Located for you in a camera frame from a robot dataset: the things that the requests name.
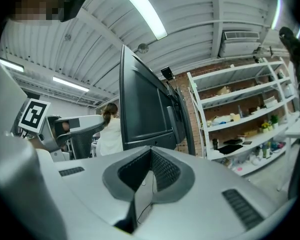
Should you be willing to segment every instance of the brown hair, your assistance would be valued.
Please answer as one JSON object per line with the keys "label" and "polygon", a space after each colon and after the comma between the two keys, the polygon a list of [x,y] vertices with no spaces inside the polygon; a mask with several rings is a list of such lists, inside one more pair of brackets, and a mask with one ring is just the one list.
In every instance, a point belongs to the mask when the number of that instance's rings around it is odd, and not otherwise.
{"label": "brown hair", "polygon": [[104,125],[107,126],[110,123],[111,115],[115,115],[118,112],[118,107],[114,103],[109,103],[105,106],[102,116],[104,119]]}

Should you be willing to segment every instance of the fluorescent light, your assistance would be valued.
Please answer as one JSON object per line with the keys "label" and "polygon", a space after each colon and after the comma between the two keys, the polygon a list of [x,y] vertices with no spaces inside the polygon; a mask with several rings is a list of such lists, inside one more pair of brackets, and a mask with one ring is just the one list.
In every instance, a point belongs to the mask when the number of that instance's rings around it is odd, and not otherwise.
{"label": "fluorescent light", "polygon": [[274,30],[276,28],[276,25],[278,23],[279,16],[280,16],[280,11],[281,11],[281,0],[277,0],[275,15],[274,15],[274,19],[273,19],[273,22],[272,22],[272,25],[271,25],[272,30]]}
{"label": "fluorescent light", "polygon": [[5,59],[2,59],[0,58],[0,63],[8,68],[11,68],[11,69],[14,69],[14,70],[18,70],[20,72],[24,72],[25,71],[25,68],[21,65],[18,65],[18,64],[15,64],[15,63],[12,63],[12,62],[9,62]]}
{"label": "fluorescent light", "polygon": [[162,24],[155,9],[149,2],[149,0],[130,0],[134,7],[139,11],[146,23],[149,25],[156,39],[162,39],[168,34]]}
{"label": "fluorescent light", "polygon": [[299,38],[299,37],[300,37],[300,28],[299,28],[298,34],[296,34],[296,38]]}
{"label": "fluorescent light", "polygon": [[88,91],[89,91],[88,88],[82,87],[82,86],[77,85],[77,84],[74,84],[74,83],[72,83],[72,82],[68,82],[68,81],[62,80],[62,79],[57,78],[57,77],[53,77],[52,80],[55,81],[55,82],[58,82],[58,83],[60,83],[60,84],[64,84],[64,85],[66,85],[66,86],[70,86],[70,87],[73,87],[73,88],[77,88],[77,89],[79,89],[79,90],[81,90],[81,91],[84,91],[84,92],[88,92]]}

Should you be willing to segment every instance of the ceiling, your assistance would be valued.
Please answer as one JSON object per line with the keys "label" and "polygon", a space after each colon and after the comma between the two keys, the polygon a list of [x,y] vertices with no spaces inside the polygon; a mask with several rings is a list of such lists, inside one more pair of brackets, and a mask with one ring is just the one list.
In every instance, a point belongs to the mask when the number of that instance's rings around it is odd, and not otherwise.
{"label": "ceiling", "polygon": [[[299,29],[284,7],[276,30],[270,29],[277,0],[149,1],[168,33],[161,40],[129,0],[86,0],[78,16],[64,23],[9,21],[0,57],[24,66],[24,73],[11,72],[24,90],[96,108],[118,98],[122,44],[160,76],[168,66],[178,74],[217,58],[223,31],[258,32],[266,53],[269,46],[283,49],[278,37],[282,26],[295,34]],[[145,54],[138,52],[142,43],[149,46]],[[53,76],[90,91],[53,82]]]}

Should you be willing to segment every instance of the round ceiling fixture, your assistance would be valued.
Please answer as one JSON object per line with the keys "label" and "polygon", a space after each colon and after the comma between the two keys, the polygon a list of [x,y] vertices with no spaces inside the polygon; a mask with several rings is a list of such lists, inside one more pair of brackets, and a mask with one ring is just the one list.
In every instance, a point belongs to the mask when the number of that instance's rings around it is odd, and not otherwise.
{"label": "round ceiling fixture", "polygon": [[138,52],[141,54],[146,54],[149,51],[149,46],[146,43],[141,43],[138,46]]}

